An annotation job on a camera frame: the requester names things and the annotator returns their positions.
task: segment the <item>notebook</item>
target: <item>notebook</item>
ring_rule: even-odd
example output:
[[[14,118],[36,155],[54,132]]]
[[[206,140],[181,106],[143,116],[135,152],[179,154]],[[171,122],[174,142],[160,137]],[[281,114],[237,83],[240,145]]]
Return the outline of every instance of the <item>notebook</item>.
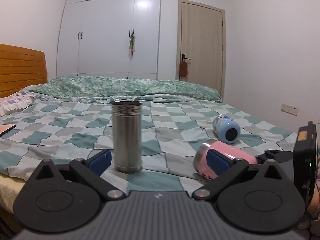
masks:
[[[15,128],[15,124],[0,124],[0,137]]]

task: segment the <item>wall socket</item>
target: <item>wall socket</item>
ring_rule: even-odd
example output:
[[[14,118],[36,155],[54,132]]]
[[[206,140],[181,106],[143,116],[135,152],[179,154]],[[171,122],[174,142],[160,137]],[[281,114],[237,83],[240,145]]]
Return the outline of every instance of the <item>wall socket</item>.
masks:
[[[297,108],[295,106],[289,106],[289,105],[281,104],[281,111],[297,116],[299,108]]]

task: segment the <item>blue gripper pad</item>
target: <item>blue gripper pad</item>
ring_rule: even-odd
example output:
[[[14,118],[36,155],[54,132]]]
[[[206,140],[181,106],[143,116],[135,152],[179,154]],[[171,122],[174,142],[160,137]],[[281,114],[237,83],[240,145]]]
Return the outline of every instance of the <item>blue gripper pad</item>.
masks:
[[[101,174],[110,167],[111,159],[111,151],[106,149],[86,160],[85,165],[89,170],[93,171],[98,176],[101,176]]]
[[[229,162],[222,159],[212,150],[207,153],[207,165],[218,176],[231,167]]]

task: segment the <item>metal screw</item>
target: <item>metal screw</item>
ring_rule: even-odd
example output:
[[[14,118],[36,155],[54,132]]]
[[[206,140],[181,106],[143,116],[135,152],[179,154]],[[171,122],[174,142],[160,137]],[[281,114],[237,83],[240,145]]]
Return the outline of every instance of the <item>metal screw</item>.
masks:
[[[209,197],[210,196],[210,191],[207,189],[198,189],[195,191],[195,195],[197,197]]]
[[[113,190],[110,190],[107,193],[107,195],[108,195],[108,197],[111,197],[111,198],[120,198],[120,197],[122,197],[123,192],[118,189],[113,189]]]

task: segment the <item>floral pillow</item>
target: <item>floral pillow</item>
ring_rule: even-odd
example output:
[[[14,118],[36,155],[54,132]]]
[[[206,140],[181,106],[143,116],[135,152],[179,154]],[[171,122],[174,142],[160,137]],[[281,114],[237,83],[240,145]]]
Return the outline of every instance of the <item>floral pillow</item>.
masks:
[[[30,96],[10,96],[0,98],[0,117],[21,111],[33,104],[34,99]]]

